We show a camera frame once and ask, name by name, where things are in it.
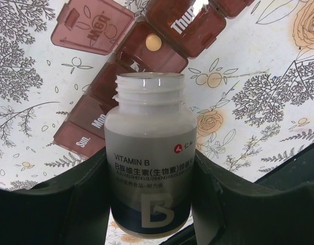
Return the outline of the white pill bottle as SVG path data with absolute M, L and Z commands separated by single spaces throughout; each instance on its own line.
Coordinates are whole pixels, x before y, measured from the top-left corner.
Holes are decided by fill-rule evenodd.
M 124 232 L 156 239 L 188 220 L 197 121 L 184 106 L 184 76 L 123 73 L 104 121 L 111 211 Z

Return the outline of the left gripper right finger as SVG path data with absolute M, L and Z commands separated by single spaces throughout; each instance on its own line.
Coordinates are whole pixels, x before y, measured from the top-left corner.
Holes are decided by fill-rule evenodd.
M 198 244 L 314 244 L 314 144 L 249 182 L 196 153 Z

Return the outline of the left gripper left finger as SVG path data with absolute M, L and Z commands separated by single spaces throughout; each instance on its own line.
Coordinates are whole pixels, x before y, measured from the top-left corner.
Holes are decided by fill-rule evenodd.
M 0 189 L 0 244 L 104 244 L 110 201 L 101 149 L 29 190 Z

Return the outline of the red weekly pill organizer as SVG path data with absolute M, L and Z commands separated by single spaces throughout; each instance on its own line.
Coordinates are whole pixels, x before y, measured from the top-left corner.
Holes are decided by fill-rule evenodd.
M 125 72 L 182 72 L 216 41 L 229 18 L 251 1 L 149 1 L 144 17 L 116 1 L 69 1 L 51 41 L 61 47 L 109 56 L 54 135 L 54 143 L 84 157 L 104 147 L 104 118 L 117 106 L 116 77 Z M 149 34 L 162 40 L 152 52 Z

